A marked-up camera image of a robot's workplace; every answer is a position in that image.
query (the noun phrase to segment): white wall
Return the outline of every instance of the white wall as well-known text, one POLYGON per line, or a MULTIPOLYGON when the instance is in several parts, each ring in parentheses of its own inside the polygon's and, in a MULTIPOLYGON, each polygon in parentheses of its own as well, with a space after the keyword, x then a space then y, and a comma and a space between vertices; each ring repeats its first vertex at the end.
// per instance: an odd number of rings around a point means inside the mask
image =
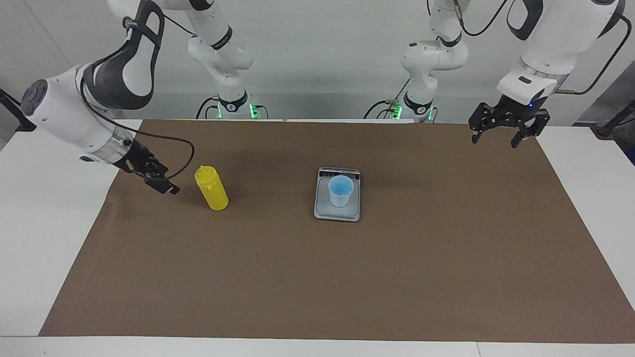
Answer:
MULTIPOLYGON (((480 29, 499 4, 473 1, 467 12, 468 28, 480 29)), ((394 97, 407 79, 399 64, 403 48, 412 41, 434 39, 423 0, 244 0, 221 5, 236 33, 257 54, 246 72, 248 89, 276 118, 360 118, 372 103, 394 97)), ((110 13, 106 0, 4 0, 0 6, 0 86, 12 93, 71 64, 107 55, 124 36, 121 20, 110 13)), ((189 27, 184 14, 171 11, 170 15, 189 27)), ((635 19, 635 6, 629 4, 627 15, 635 19)), ((620 24, 598 41, 580 60, 566 87, 585 88, 623 34, 620 24)), ((157 64, 157 95, 147 108, 126 116, 192 118, 202 99, 214 94, 211 77, 187 54, 188 39, 166 24, 157 64)), ((435 105, 441 108, 441 122, 464 123, 478 103, 495 104, 497 82, 523 50, 523 43, 507 30, 504 16, 486 35, 465 41, 471 50, 468 64, 438 73, 435 105)), ((590 94, 550 99, 546 107, 552 122, 572 124, 634 55, 632 40, 590 94)))
POLYGON ((13 130, 18 126, 18 121, 11 117, 4 107, 0 108, 0 150, 9 142, 13 130))

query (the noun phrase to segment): bottle cap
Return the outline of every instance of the bottle cap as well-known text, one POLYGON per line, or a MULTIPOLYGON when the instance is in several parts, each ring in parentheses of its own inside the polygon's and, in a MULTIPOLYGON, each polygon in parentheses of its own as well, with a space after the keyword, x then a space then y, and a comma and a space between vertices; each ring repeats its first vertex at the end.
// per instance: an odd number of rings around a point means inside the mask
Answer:
POLYGON ((194 179, 200 187, 211 188, 220 180, 218 172, 211 166, 201 166, 194 174, 194 179))

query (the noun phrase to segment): digital scale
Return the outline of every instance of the digital scale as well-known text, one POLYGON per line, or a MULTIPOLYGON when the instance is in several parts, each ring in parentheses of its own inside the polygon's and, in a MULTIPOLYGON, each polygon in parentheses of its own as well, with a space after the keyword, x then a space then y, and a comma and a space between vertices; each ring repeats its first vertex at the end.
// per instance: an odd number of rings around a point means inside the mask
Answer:
POLYGON ((359 202, 361 197, 361 174, 348 168, 322 167, 317 173, 316 203, 314 215, 319 219, 339 220, 343 222, 359 221, 359 202), (353 181, 351 200, 344 207, 331 203, 328 182, 335 176, 347 176, 353 181))

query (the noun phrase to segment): plastic cup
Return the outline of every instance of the plastic cup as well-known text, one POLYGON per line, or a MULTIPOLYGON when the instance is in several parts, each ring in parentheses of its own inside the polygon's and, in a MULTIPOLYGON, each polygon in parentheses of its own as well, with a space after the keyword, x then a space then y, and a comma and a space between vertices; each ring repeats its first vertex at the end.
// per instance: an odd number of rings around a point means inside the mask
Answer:
POLYGON ((331 196, 331 203, 336 207, 344 207, 348 204, 353 193, 353 180, 349 177, 338 175, 328 182, 328 192, 331 196))

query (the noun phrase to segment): green led light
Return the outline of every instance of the green led light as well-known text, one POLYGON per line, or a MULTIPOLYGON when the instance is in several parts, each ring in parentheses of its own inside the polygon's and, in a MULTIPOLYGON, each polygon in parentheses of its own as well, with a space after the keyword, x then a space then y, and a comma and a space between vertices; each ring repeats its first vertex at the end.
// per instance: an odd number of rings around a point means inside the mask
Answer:
POLYGON ((258 112, 258 108, 256 108, 252 104, 249 105, 249 108, 251 109, 251 118, 258 119, 258 117, 260 116, 260 113, 258 112))
POLYGON ((401 119, 401 113, 403 112, 403 107, 401 106, 401 104, 395 104, 395 106, 396 106, 397 108, 395 108, 395 109, 392 111, 392 118, 393 118, 394 120, 399 120, 399 119, 401 119))
POLYGON ((434 107, 430 107, 430 114, 428 114, 428 121, 433 121, 434 120, 434 107))

